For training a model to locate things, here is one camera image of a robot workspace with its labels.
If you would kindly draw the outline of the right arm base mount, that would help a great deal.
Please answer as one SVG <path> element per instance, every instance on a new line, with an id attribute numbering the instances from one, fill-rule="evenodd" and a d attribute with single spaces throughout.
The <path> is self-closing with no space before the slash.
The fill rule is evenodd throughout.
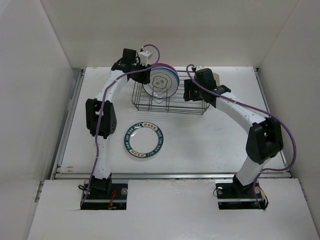
<path id="1" fill-rule="evenodd" d="M 269 200 L 259 182 L 242 185 L 234 176 L 232 180 L 215 182 L 213 195 L 220 210 L 266 210 Z"/>

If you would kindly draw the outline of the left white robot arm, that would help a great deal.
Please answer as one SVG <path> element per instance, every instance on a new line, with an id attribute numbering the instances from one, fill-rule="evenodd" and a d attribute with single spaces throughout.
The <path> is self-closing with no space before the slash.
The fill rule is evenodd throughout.
<path id="1" fill-rule="evenodd" d="M 138 83 L 150 82 L 152 53 L 143 47 L 140 51 L 125 48 L 122 57 L 110 69 L 108 80 L 94 98 L 85 102 L 86 128 L 94 137 L 96 156 L 89 178 L 88 191 L 100 198 L 107 198 L 112 192 L 111 167 L 108 157 L 109 136 L 117 127 L 114 101 L 121 89 L 132 79 Z"/>

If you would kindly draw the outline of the blue plate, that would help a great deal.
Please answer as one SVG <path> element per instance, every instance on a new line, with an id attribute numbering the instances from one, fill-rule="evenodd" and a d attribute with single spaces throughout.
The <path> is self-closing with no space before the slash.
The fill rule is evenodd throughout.
<path id="1" fill-rule="evenodd" d="M 166 69 L 153 69 L 150 73 L 150 80 L 153 87 L 158 89 L 169 89 L 179 86 L 180 80 L 176 71 Z"/>

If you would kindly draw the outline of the white flower pattern plate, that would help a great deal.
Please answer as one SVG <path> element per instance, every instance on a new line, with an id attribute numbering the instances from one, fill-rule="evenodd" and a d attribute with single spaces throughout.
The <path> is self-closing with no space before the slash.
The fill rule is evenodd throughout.
<path id="1" fill-rule="evenodd" d="M 143 85 L 147 94 L 158 99 L 165 99 L 173 96 L 179 87 L 180 79 L 178 74 L 166 68 L 154 68 L 150 71 L 150 82 Z"/>

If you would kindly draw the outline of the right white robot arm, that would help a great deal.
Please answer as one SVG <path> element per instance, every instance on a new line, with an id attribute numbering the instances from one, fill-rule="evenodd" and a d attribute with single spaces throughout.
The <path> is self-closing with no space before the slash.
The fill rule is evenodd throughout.
<path id="1" fill-rule="evenodd" d="M 234 175 L 232 193 L 243 197 L 254 186 L 256 177 L 264 166 L 283 149 L 281 124 L 273 117 L 266 117 L 265 111 L 253 109 L 239 101 L 234 93 L 225 85 L 217 85 L 211 69 L 202 68 L 194 72 L 194 77 L 188 72 L 191 87 L 187 94 L 192 100 L 200 99 L 222 111 L 240 125 L 247 133 L 245 151 L 247 157 Z"/>

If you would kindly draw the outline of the green rim lettered plate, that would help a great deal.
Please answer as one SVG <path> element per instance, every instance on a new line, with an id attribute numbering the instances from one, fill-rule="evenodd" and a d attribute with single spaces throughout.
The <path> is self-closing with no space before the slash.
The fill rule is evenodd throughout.
<path id="1" fill-rule="evenodd" d="M 142 121 L 128 128 L 123 142 L 130 155 L 147 159 L 155 156 L 162 149 L 164 134 L 155 123 Z"/>

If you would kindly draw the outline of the wire dish rack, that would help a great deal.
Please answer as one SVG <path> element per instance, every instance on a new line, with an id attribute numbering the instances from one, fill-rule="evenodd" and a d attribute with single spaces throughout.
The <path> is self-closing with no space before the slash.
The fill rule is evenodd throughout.
<path id="1" fill-rule="evenodd" d="M 175 68 L 175 70 L 179 77 L 179 86 L 174 95 L 168 98 L 156 98 L 146 93 L 144 84 L 135 82 L 131 97 L 134 107 L 139 111 L 203 115 L 209 108 L 209 104 L 203 100 L 185 101 L 184 80 L 189 79 L 189 76 L 182 69 Z"/>

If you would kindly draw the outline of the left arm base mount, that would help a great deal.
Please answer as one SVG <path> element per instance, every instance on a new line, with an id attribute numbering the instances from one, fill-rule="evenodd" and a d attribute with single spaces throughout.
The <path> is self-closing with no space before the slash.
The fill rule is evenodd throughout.
<path id="1" fill-rule="evenodd" d="M 98 179 L 92 177 L 90 183 L 79 184 L 82 191 L 81 210 L 126 210 L 128 184 L 113 183 L 111 177 Z"/>

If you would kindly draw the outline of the pink plate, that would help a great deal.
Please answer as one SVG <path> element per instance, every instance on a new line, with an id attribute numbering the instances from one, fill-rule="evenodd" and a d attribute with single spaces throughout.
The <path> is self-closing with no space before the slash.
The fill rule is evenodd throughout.
<path id="1" fill-rule="evenodd" d="M 153 69 L 165 69 L 165 70 L 168 70 L 168 71 L 172 71 L 172 72 L 175 72 L 175 68 L 166 64 L 166 63 L 156 63 L 152 66 L 151 70 Z"/>

